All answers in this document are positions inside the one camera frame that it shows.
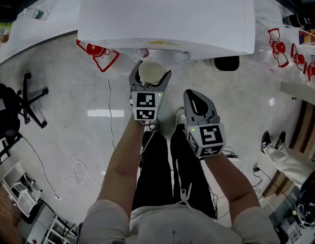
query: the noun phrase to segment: beige pants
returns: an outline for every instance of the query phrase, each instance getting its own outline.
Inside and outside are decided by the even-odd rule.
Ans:
[[[300,152],[282,144],[278,150],[270,143],[264,148],[266,156],[278,171],[283,172],[299,189],[310,174],[315,171],[315,163]]]

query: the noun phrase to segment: concrete floor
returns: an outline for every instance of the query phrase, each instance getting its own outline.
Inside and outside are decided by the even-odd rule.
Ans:
[[[31,147],[21,140],[12,148],[12,154],[21,159],[26,171],[44,190],[44,200],[62,217],[73,223],[83,221],[87,209],[96,200],[100,187],[77,163],[75,172],[81,172],[86,179],[81,184],[70,179],[72,164],[80,159],[99,182],[107,169],[112,154],[109,117],[88,116],[88,110],[108,109],[108,85],[110,79],[110,106],[123,110],[124,117],[114,117],[112,131],[115,145],[132,114],[129,104],[129,71],[134,62],[122,57],[115,69],[101,73],[90,56],[76,46],[76,35],[54,40],[27,50],[0,66],[0,82],[14,90],[22,88],[24,73],[31,72],[30,91],[49,88],[34,108],[42,115],[48,126],[40,129],[33,121],[27,126],[21,122],[20,132],[33,145],[46,169],[49,181],[62,201],[46,181],[41,163]],[[245,63],[233,73],[212,72],[199,64],[189,63],[173,68],[173,75],[166,90],[159,112],[164,121],[163,131],[170,138],[173,131],[173,114],[183,105],[183,92],[187,88],[204,93],[214,101],[221,122],[225,124],[227,150],[233,151],[241,160],[241,171],[254,185],[258,179],[252,168],[259,163],[269,176],[275,168],[260,152],[260,141],[268,130],[273,135],[287,132],[290,139],[295,128],[300,102],[279,92],[279,82],[261,70],[252,70]],[[228,211],[226,198],[205,169],[206,177],[213,191],[220,197],[219,216]],[[263,174],[263,190],[269,183]],[[229,224],[229,215],[222,219]]]

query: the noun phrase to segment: black slipper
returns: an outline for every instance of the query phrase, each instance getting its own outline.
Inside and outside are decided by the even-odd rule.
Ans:
[[[285,143],[285,137],[286,137],[286,133],[284,131],[281,132],[281,134],[279,135],[278,141],[274,147],[275,149],[278,149],[279,145]]]
[[[269,135],[268,131],[266,131],[266,132],[264,133],[262,139],[261,139],[261,152],[262,152],[262,153],[265,153],[265,152],[264,152],[264,148],[265,148],[266,146],[268,146],[270,143],[271,143],[271,141],[270,141],[270,135]]]

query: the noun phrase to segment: bottle label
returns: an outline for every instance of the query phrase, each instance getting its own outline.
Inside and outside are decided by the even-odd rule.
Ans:
[[[37,13],[35,19],[40,20],[43,16],[44,16],[44,11],[38,10],[38,13]]]

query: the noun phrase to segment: black office chair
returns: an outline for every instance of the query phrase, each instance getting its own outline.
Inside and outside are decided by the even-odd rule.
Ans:
[[[19,133],[20,120],[18,114],[24,117],[24,123],[30,122],[30,117],[38,124],[39,127],[44,128],[47,125],[46,121],[42,123],[38,120],[35,113],[31,110],[30,105],[39,98],[49,93],[48,88],[44,88],[42,93],[31,100],[27,98],[27,80],[31,79],[31,73],[24,75],[23,81],[23,98],[20,97],[22,91],[14,92],[10,87],[6,87],[0,83],[0,140],[3,138],[7,141],[7,146],[0,152],[0,158],[8,153],[8,151],[15,145],[22,135]]]

